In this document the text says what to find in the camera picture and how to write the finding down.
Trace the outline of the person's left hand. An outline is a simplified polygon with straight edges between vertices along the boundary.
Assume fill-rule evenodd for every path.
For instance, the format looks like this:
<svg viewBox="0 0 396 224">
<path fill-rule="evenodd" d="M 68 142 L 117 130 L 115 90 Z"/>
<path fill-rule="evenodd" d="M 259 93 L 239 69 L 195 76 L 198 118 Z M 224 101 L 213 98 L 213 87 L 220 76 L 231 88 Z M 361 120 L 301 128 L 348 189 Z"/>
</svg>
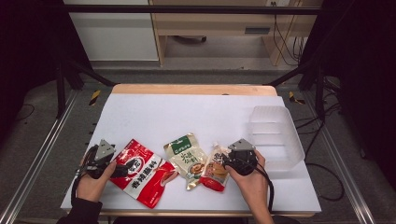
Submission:
<svg viewBox="0 0 396 224">
<path fill-rule="evenodd" d="M 110 179 L 116 169 L 117 163 L 111 162 L 102 175 L 95 179 L 90 175 L 83 174 L 77 187 L 77 197 L 89 202 L 98 203 L 105 189 L 106 182 Z"/>
</svg>

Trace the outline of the orange and red seasoning packet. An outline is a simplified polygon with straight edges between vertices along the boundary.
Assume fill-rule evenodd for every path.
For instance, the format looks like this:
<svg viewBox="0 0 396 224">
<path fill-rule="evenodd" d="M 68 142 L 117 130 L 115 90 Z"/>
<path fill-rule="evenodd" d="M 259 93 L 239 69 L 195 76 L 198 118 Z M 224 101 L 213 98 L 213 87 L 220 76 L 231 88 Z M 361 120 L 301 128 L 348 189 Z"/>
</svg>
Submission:
<svg viewBox="0 0 396 224">
<path fill-rule="evenodd" d="M 223 192 L 229 178 L 229 172 L 223 166 L 223 159 L 228 157 L 230 149 L 215 143 L 206 161 L 200 183 L 214 191 Z"/>
</svg>

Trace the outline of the black horizontal frame bar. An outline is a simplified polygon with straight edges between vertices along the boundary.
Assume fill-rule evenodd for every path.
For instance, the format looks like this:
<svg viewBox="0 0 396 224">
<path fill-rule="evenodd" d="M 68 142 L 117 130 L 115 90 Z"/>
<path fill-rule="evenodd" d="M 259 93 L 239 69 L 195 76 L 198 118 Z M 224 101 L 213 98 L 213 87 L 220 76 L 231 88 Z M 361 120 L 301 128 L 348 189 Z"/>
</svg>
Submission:
<svg viewBox="0 0 396 224">
<path fill-rule="evenodd" d="M 237 7 L 237 6 L 139 6 L 139 5 L 64 5 L 61 9 L 77 13 L 191 13 L 191 14 L 266 14 L 319 15 L 321 7 Z"/>
</svg>

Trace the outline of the white cabinet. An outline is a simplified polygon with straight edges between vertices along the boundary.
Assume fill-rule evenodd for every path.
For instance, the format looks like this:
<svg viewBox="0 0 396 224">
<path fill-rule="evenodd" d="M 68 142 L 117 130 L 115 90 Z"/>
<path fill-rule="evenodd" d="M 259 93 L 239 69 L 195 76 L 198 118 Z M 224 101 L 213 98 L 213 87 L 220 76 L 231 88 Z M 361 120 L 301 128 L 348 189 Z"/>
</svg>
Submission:
<svg viewBox="0 0 396 224">
<path fill-rule="evenodd" d="M 90 61 L 157 61 L 149 13 L 70 13 Z"/>
</svg>

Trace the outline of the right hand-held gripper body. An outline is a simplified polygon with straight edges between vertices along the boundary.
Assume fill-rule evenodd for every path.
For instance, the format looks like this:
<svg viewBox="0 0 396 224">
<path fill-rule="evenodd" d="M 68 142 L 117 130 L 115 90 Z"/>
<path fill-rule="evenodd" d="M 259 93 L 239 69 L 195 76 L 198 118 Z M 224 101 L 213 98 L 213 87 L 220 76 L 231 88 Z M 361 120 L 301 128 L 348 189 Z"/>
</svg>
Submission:
<svg viewBox="0 0 396 224">
<path fill-rule="evenodd" d="M 228 146 L 229 157 L 232 159 L 231 166 L 240 175 L 250 175 L 257 167 L 258 159 L 255 147 L 244 138 Z"/>
</svg>

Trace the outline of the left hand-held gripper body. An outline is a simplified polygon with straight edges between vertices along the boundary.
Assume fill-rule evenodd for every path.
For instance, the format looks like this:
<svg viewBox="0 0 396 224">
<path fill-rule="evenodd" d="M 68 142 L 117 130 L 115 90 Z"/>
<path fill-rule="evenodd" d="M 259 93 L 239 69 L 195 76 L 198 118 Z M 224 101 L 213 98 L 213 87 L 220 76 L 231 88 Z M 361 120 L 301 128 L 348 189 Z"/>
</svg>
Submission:
<svg viewBox="0 0 396 224">
<path fill-rule="evenodd" d="M 99 144 L 92 146 L 86 153 L 83 170 L 90 177 L 98 179 L 110 164 L 115 152 L 115 146 L 102 139 Z"/>
</svg>

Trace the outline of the red and white seasoning packet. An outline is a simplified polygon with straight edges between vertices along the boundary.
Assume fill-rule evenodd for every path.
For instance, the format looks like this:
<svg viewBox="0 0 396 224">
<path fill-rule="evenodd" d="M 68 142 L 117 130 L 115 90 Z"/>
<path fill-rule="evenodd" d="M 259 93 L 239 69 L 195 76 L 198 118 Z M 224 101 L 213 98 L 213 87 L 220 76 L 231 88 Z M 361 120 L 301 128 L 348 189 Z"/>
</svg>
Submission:
<svg viewBox="0 0 396 224">
<path fill-rule="evenodd" d="M 110 180 L 150 209 L 161 199 L 165 185 L 178 175 L 178 171 L 169 161 L 134 139 L 118 154 L 115 161 L 128 167 L 127 175 L 111 177 Z"/>
</svg>

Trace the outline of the wooden desk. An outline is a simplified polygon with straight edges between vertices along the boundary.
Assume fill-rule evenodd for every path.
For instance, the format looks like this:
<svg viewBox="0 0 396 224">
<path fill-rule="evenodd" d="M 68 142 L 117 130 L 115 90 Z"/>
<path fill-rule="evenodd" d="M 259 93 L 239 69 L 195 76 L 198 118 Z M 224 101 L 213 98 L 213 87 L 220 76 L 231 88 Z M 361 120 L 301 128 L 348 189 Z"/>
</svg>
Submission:
<svg viewBox="0 0 396 224">
<path fill-rule="evenodd" d="M 152 6 L 242 6 L 242 7 L 321 7 L 324 0 L 148 0 Z M 259 36 L 273 65 L 279 65 L 290 49 L 289 40 L 308 37 L 316 21 L 314 15 L 187 14 L 151 15 L 161 59 L 165 39 L 178 36 Z"/>
</svg>

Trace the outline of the yellow and black tape piece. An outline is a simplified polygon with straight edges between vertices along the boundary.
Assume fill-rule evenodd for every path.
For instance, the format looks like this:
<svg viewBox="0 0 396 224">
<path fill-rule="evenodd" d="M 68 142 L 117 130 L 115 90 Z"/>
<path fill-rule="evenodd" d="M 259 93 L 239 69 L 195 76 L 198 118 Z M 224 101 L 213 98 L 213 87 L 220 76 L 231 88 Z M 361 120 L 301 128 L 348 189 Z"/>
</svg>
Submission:
<svg viewBox="0 0 396 224">
<path fill-rule="evenodd" d="M 97 101 L 97 99 L 98 99 L 100 93 L 101 93 L 100 90 L 96 90 L 96 91 L 93 92 L 92 98 L 91 98 L 91 100 L 89 101 L 89 105 L 95 105 L 95 103 L 96 103 L 96 101 Z"/>
<path fill-rule="evenodd" d="M 293 91 L 289 91 L 289 99 L 290 99 L 290 102 L 292 102 L 292 103 L 296 103 L 296 104 L 299 104 L 299 105 L 305 105 L 305 100 L 297 99 L 294 96 Z"/>
</svg>

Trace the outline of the clear plastic container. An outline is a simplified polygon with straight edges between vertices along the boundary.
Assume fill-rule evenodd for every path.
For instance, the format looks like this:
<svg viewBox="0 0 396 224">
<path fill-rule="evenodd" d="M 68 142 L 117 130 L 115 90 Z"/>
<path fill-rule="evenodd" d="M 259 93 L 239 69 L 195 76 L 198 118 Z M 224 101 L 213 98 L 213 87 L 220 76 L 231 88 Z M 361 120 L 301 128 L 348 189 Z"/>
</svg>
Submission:
<svg viewBox="0 0 396 224">
<path fill-rule="evenodd" d="M 256 106 L 249 118 L 251 143 L 266 159 L 270 171 L 288 171 L 304 159 L 304 150 L 285 106 Z"/>
</svg>

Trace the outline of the aluminium floor rail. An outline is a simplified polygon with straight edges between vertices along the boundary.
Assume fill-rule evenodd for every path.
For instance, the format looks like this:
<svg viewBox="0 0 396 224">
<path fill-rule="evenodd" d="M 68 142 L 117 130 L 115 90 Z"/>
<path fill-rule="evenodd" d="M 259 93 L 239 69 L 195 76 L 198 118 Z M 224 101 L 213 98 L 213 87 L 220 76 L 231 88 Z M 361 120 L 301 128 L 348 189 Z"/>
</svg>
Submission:
<svg viewBox="0 0 396 224">
<path fill-rule="evenodd" d="M 62 112 L 60 117 L 57 118 L 51 125 L 49 132 L 43 140 L 43 143 L 40 145 L 40 148 L 35 154 L 34 159 L 30 163 L 28 170 L 24 173 L 21 183 L 16 187 L 15 193 L 7 203 L 4 211 L 0 214 L 0 224 L 12 224 L 18 213 L 21 211 L 21 207 L 23 206 L 35 181 L 37 180 L 37 177 L 41 172 L 48 155 L 52 151 L 52 148 L 76 103 L 78 95 L 78 91 L 70 91 L 64 112 Z"/>
<path fill-rule="evenodd" d="M 337 147 L 335 141 L 332 138 L 331 132 L 327 127 L 330 123 L 330 113 L 326 112 L 324 115 L 325 121 L 319 121 L 318 126 L 320 127 L 321 139 L 328 151 L 332 166 L 343 183 L 343 189 L 347 196 L 352 210 L 354 211 L 360 224 L 376 224 L 375 218 L 364 200 L 363 195 L 352 175 L 347 164 L 344 162 L 342 155 Z"/>
</svg>

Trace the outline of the person's right hand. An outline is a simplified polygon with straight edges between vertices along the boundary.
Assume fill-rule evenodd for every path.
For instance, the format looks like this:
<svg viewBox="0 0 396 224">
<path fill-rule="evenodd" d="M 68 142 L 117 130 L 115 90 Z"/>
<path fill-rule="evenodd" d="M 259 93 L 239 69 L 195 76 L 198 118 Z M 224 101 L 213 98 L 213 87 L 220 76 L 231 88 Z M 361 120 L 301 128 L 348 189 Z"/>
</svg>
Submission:
<svg viewBox="0 0 396 224">
<path fill-rule="evenodd" d="M 231 175 L 231 178 L 240 188 L 243 198 L 245 199 L 249 209 L 251 206 L 266 206 L 268 183 L 265 177 L 258 171 L 252 172 L 250 175 L 240 175 L 231 166 L 226 165 L 225 169 Z"/>
</svg>

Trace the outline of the green and beige seasoning packet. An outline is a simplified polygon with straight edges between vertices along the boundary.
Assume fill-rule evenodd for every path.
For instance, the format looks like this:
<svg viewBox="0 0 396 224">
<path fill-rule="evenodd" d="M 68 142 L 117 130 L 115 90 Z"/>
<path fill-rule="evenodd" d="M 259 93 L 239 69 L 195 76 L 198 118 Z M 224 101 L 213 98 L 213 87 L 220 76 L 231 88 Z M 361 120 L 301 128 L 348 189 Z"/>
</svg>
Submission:
<svg viewBox="0 0 396 224">
<path fill-rule="evenodd" d="M 187 133 L 163 147 L 167 159 L 186 179 L 186 190 L 196 188 L 204 172 L 207 156 L 193 133 Z"/>
</svg>

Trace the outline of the black metal stand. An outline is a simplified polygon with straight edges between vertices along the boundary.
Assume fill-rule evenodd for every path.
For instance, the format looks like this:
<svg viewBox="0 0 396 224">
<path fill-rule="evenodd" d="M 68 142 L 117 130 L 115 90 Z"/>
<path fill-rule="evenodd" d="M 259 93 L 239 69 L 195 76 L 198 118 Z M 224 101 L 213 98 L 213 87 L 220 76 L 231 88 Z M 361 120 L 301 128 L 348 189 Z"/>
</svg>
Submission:
<svg viewBox="0 0 396 224">
<path fill-rule="evenodd" d="M 316 84 L 315 111 L 318 115 L 318 118 L 324 121 L 325 110 L 322 100 L 324 90 L 324 75 L 320 63 L 314 63 L 312 60 L 310 60 L 307 63 L 298 65 L 295 69 L 289 71 L 286 75 L 267 83 L 267 86 L 276 87 L 281 83 L 285 82 L 286 80 L 289 80 L 292 77 L 300 74 L 303 75 L 298 84 L 298 88 L 301 91 L 307 91 L 312 87 L 313 84 Z"/>
<path fill-rule="evenodd" d="M 76 61 L 61 61 L 55 71 L 58 97 L 57 119 L 60 118 L 66 110 L 64 82 L 67 81 L 72 90 L 81 90 L 84 86 L 84 82 L 80 74 L 85 74 L 108 87 L 114 87 L 116 85 L 116 82 L 100 76 L 94 72 L 92 68 L 77 63 Z"/>
</svg>

